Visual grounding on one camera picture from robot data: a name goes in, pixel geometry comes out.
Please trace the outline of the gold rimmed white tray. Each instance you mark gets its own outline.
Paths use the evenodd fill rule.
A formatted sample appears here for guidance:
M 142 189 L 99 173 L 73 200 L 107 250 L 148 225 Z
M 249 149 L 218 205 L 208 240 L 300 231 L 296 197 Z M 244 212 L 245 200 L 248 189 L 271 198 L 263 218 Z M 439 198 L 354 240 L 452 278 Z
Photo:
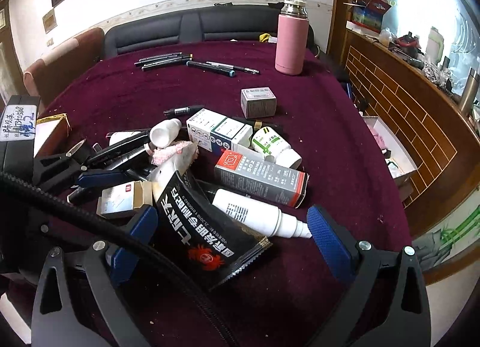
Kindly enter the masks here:
M 50 115 L 37 120 L 34 157 L 54 154 L 64 144 L 71 131 L 66 113 Z

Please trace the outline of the small white bottle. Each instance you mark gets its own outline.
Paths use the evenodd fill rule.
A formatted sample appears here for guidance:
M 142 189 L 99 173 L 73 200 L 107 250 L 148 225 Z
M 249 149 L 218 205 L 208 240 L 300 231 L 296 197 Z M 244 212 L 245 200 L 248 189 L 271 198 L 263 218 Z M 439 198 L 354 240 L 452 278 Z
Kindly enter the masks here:
M 178 136 L 181 127 L 181 121 L 178 119 L 164 120 L 151 128 L 150 142 L 156 148 L 168 147 Z

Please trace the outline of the pink plush toy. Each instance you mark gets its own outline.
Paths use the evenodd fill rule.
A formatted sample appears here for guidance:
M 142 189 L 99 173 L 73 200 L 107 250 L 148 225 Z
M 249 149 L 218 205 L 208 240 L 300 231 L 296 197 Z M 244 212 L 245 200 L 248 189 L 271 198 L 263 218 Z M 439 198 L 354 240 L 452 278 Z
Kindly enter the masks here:
M 199 156 L 197 142 L 179 141 L 172 145 L 156 149 L 152 156 L 154 171 L 148 176 L 154 198 L 157 199 L 167 187 L 171 178 L 178 173 L 183 176 Z

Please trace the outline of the white blue medicine box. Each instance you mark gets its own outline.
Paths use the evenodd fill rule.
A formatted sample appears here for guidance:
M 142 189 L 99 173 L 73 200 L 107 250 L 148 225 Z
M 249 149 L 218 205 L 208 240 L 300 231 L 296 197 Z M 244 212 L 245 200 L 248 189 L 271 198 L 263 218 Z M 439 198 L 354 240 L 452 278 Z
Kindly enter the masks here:
M 249 148 L 253 135 L 251 125 L 205 108 L 186 120 L 186 128 L 191 142 L 216 155 L 237 151 L 239 145 Z

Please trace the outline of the black crab snack packet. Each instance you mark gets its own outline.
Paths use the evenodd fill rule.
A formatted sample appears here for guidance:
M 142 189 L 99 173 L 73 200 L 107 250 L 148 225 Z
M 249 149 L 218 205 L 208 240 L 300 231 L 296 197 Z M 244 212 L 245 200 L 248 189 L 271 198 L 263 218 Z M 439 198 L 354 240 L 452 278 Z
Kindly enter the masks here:
M 160 173 L 152 189 L 159 213 L 158 251 L 202 287 L 223 284 L 272 245 L 213 206 L 179 171 Z

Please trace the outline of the white spray bottle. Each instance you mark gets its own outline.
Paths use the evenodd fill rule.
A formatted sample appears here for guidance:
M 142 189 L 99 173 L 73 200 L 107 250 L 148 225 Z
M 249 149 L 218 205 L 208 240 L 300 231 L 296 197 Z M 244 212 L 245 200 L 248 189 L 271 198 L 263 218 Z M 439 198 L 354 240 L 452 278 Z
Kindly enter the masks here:
M 232 219 L 266 237 L 312 237 L 306 223 L 265 202 L 227 190 L 217 190 L 212 204 Z

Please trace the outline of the grey red medicine box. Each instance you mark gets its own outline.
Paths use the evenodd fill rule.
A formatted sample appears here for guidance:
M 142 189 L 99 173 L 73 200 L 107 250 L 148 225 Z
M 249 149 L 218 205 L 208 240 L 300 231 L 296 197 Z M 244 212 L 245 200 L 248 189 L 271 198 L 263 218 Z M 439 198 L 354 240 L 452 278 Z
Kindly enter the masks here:
M 214 174 L 230 189 L 292 208 L 298 208 L 303 202 L 309 180 L 305 172 L 230 150 L 224 151 Z

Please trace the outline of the white gold small box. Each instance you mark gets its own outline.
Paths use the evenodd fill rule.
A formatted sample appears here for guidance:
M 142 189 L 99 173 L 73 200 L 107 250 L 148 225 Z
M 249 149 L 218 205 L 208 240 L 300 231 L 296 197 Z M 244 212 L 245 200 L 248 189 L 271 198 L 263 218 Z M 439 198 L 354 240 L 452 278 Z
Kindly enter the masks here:
M 96 212 L 105 219 L 116 219 L 129 216 L 144 205 L 153 205 L 152 183 L 130 181 L 103 190 Z

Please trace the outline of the red capped black marker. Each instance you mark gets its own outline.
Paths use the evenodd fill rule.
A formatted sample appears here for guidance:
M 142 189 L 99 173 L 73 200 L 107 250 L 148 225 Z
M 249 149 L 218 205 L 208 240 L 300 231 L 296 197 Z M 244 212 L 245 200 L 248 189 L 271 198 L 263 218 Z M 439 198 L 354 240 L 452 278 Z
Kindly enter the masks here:
M 149 141 L 149 131 L 143 130 L 133 136 L 127 137 L 112 145 L 109 145 L 104 150 L 101 150 L 89 157 L 84 162 L 87 168 L 101 168 L 106 167 L 110 163 L 118 160 L 122 155 L 133 152 L 140 147 L 143 147 Z

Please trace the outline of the black gold lipstick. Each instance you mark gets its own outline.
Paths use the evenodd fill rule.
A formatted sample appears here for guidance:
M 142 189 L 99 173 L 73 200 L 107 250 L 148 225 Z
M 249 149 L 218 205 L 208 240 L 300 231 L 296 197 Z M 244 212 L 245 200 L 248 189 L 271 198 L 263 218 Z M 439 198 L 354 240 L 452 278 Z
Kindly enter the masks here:
M 244 124 L 249 124 L 254 129 L 255 132 L 260 130 L 261 128 L 270 127 L 273 130 L 275 130 L 277 133 L 283 133 L 283 127 L 278 124 L 268 123 L 263 120 L 247 120 L 241 117 L 234 117 L 233 119 Z

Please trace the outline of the black pen far left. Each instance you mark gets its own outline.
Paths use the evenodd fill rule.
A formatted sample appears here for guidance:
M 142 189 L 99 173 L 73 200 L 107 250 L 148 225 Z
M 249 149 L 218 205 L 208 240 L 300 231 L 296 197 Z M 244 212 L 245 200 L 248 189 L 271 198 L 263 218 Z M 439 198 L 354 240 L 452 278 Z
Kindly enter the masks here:
M 149 63 L 149 62 L 154 62 L 154 61 L 160 61 L 161 59 L 171 59 L 175 58 L 182 55 L 182 52 L 173 52 L 173 53 L 168 53 L 168 54 L 162 54 L 162 55 L 154 55 L 150 57 L 146 57 L 143 59 L 139 59 L 136 64 L 144 64 L 144 63 Z

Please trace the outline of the black gold tipped pen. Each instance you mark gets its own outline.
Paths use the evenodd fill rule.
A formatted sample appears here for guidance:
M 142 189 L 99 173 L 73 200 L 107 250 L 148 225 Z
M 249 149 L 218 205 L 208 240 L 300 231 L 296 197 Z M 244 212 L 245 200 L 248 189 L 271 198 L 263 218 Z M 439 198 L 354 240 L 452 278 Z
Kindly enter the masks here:
M 186 64 L 193 59 L 192 54 L 177 55 L 170 57 L 163 57 L 158 59 L 143 59 L 134 64 L 135 67 L 139 67 L 142 71 L 148 71 L 152 69 L 168 67 L 178 64 Z

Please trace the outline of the thin silver tipped pen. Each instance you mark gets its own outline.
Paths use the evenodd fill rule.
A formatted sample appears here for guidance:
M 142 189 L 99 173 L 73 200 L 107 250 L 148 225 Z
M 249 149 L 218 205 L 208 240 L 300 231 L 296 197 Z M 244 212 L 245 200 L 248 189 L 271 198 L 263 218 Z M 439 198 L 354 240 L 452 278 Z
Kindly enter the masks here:
M 222 63 L 213 62 L 213 61 L 207 61 L 206 63 L 211 65 L 211 66 L 222 67 L 222 68 L 225 68 L 225 69 L 231 69 L 231 70 L 239 71 L 239 72 L 243 72 L 243 73 L 250 73 L 250 74 L 253 74 L 253 75 L 260 75 L 259 70 L 249 68 L 249 67 L 242 67 L 242 66 L 233 65 L 233 64 L 222 64 Z

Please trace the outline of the black sofa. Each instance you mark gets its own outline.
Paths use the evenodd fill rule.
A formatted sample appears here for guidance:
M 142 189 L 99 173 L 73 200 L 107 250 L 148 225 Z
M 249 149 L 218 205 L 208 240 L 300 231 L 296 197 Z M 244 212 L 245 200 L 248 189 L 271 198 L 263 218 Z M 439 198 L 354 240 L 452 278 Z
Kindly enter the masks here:
M 103 59 L 158 46 L 210 41 L 258 41 L 277 35 L 284 3 L 234 5 L 217 3 L 134 20 L 110 28 L 103 42 Z

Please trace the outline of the pink thermos bottle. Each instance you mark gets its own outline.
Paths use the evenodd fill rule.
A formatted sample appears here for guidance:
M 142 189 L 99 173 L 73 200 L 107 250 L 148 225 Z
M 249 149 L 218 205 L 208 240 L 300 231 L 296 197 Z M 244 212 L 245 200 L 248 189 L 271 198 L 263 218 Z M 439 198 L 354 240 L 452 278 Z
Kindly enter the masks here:
M 284 0 L 278 16 L 275 69 L 289 76 L 299 75 L 307 48 L 308 12 L 303 0 Z

